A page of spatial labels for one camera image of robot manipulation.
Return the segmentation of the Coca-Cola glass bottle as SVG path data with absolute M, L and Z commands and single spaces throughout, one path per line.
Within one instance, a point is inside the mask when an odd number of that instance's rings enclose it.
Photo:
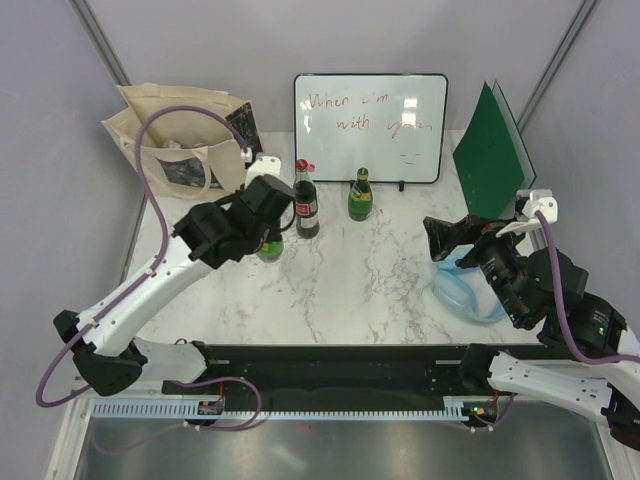
M 320 230 L 317 189 L 309 176 L 310 165 L 305 159 L 295 162 L 296 231 L 303 239 L 314 238 Z

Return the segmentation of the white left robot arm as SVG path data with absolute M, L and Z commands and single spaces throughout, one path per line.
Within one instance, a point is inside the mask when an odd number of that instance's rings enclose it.
M 215 389 L 220 371 L 201 346 L 146 341 L 138 333 L 192 284 L 258 251 L 293 200 L 283 181 L 260 175 L 227 198 L 197 204 L 131 279 L 89 309 L 61 312 L 54 325 L 81 378 L 100 396 L 138 380 L 178 381 L 198 393 Z

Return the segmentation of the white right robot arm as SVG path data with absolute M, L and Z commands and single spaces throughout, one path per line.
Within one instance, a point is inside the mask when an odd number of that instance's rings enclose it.
M 619 443 L 639 447 L 639 341 L 623 315 L 586 290 L 589 274 L 562 254 L 542 213 L 528 224 L 468 215 L 458 222 L 425 217 L 432 261 L 479 268 L 516 329 L 538 328 L 538 341 L 564 360 L 597 372 L 577 378 L 532 365 L 507 351 L 472 343 L 458 368 L 467 392 L 523 394 L 571 410 L 607 427 Z M 547 245 L 524 256 L 526 228 L 541 229 Z

